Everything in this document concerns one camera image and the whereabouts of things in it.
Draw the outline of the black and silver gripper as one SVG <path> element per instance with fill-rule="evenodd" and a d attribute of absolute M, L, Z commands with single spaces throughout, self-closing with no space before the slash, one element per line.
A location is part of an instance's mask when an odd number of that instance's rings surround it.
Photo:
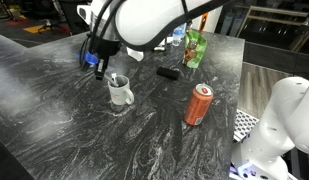
<path fill-rule="evenodd" d="M 80 65 L 96 65 L 95 76 L 102 80 L 104 60 L 114 56 L 120 48 L 115 34 L 114 16 L 122 0 L 92 0 L 89 5 L 78 5 L 77 14 L 90 27 L 89 41 L 85 41 L 84 52 L 80 52 Z"/>

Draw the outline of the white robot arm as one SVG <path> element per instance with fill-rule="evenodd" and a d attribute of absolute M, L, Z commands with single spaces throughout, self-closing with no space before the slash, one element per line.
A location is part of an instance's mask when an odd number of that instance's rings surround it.
<path fill-rule="evenodd" d="M 232 0 L 92 0 L 76 9 L 91 28 L 86 66 L 105 77 L 109 58 L 120 44 L 147 51 L 178 26 Z M 232 159 L 242 178 L 288 180 L 281 156 L 297 148 L 309 154 L 309 80 L 293 76 L 279 80 L 261 117 L 247 137 L 234 146 Z"/>

